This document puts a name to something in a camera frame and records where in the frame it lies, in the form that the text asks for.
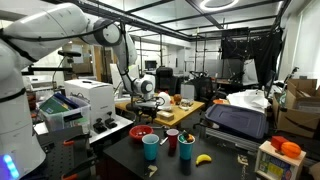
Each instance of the storage bin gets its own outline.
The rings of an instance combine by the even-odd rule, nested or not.
[[[71,101],[79,105],[79,108],[66,112],[48,114],[40,109],[39,115],[44,120],[49,131],[57,131],[74,126],[82,126],[83,132],[89,131],[90,104],[77,97],[68,96]]]

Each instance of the wooden table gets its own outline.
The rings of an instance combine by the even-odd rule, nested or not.
[[[123,111],[127,111],[126,105],[129,104],[130,102],[121,102],[121,103],[116,103],[115,106],[116,108],[123,110]],[[198,102],[198,101],[194,101],[193,105],[190,107],[190,109],[188,111],[182,110],[180,109],[178,106],[173,105],[172,106],[172,112],[174,114],[174,119],[171,121],[166,121],[166,120],[162,120],[160,118],[155,118],[154,122],[157,124],[161,124],[161,125],[165,125],[168,127],[174,127],[179,125],[184,119],[186,119],[189,115],[191,115],[193,112],[199,110],[201,107],[204,106],[204,103],[202,102]]]

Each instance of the ceiling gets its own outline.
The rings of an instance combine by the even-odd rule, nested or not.
[[[125,22],[131,35],[164,34],[182,40],[221,38],[226,29],[249,28],[250,33],[268,33],[281,19],[291,0],[239,0],[231,8],[206,11],[202,0],[43,0],[73,2],[86,13]],[[211,0],[207,6],[221,6],[233,0]]]

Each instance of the robotic arm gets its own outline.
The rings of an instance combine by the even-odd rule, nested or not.
[[[88,44],[113,47],[125,89],[149,99],[153,84],[128,75],[137,53],[130,36],[111,20],[87,19],[71,3],[27,16],[0,29],[0,174],[2,179],[20,179],[37,168],[45,153],[32,132],[21,69],[53,52],[70,38]]]

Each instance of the ceiling light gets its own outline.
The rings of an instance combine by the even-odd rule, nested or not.
[[[220,10],[223,10],[223,9],[227,9],[227,8],[230,8],[234,5],[236,5],[239,0],[233,0],[231,3],[228,3],[226,5],[223,5],[223,6],[216,6],[216,7],[208,7],[206,6],[206,4],[208,2],[210,2],[211,0],[203,0],[201,3],[200,3],[200,8],[203,9],[203,10],[206,10],[206,11],[220,11]]]

